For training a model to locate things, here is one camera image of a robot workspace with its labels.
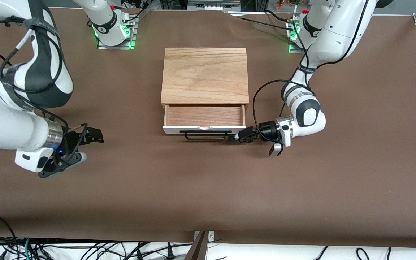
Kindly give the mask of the black metal drawer handle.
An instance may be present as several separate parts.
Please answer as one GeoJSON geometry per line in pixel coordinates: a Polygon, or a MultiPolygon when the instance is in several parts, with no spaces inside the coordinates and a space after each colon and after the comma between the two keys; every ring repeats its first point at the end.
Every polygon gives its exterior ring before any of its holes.
{"type": "Polygon", "coordinates": [[[180,130],[187,140],[224,140],[231,133],[230,130],[180,130]]]}

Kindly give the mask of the brown paper table cover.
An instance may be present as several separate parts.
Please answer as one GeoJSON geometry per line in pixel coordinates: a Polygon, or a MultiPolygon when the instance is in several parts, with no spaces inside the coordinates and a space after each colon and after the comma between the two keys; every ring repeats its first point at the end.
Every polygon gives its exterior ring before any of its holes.
{"type": "Polygon", "coordinates": [[[157,10],[134,50],[99,50],[79,9],[51,10],[74,80],[53,112],[99,128],[87,160],[41,179],[0,149],[0,217],[19,237],[416,247],[416,25],[373,16],[355,51],[310,86],[327,123],[275,158],[270,143],[165,135],[169,47],[246,48],[250,94],[300,61],[286,35],[217,11],[157,10]]]}

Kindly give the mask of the white-fronted drawer with handle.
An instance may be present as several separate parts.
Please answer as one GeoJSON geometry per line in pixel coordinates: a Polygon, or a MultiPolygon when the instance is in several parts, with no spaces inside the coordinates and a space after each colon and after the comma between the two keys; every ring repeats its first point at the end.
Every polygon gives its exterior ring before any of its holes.
{"type": "Polygon", "coordinates": [[[246,128],[245,105],[165,105],[163,131],[221,131],[237,134],[246,128]]]}

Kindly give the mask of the silver equipment box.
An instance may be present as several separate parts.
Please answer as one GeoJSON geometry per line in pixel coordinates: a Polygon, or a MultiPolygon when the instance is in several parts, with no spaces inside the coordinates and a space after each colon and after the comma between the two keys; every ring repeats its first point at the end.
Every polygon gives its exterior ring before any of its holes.
{"type": "Polygon", "coordinates": [[[241,0],[188,0],[187,10],[241,11],[241,0]]]}

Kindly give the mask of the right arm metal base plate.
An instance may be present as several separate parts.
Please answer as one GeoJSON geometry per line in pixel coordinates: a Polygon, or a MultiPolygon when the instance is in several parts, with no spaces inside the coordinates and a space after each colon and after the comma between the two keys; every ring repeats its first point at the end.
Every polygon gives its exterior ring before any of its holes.
{"type": "Polygon", "coordinates": [[[129,39],[126,39],[121,44],[116,46],[107,46],[104,45],[100,40],[97,42],[97,49],[108,49],[108,50],[133,50],[135,46],[137,37],[132,36],[129,39]]]}

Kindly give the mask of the dark wooden beam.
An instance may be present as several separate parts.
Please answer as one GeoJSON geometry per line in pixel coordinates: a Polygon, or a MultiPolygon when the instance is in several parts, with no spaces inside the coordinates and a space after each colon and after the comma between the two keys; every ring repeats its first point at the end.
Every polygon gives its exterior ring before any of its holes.
{"type": "Polygon", "coordinates": [[[209,238],[208,231],[198,232],[184,260],[206,260],[209,238]]]}

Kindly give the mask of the silver metal bracket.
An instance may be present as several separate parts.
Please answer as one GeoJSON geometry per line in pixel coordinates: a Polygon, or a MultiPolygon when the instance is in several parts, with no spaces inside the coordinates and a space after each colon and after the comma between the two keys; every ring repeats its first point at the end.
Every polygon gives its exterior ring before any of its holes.
{"type": "MultiPolygon", "coordinates": [[[[197,239],[199,233],[200,233],[200,231],[195,231],[194,232],[194,241],[197,239]]],[[[208,242],[214,242],[215,241],[215,232],[214,231],[207,231],[206,233],[208,234],[208,242]]]]}

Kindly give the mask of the wooden drawer cabinet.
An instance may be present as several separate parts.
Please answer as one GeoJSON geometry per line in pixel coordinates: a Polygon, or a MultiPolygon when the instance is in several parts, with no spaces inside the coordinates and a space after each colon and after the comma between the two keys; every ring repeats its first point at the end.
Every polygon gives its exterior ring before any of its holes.
{"type": "Polygon", "coordinates": [[[166,48],[162,105],[248,105],[246,48],[166,48]]]}

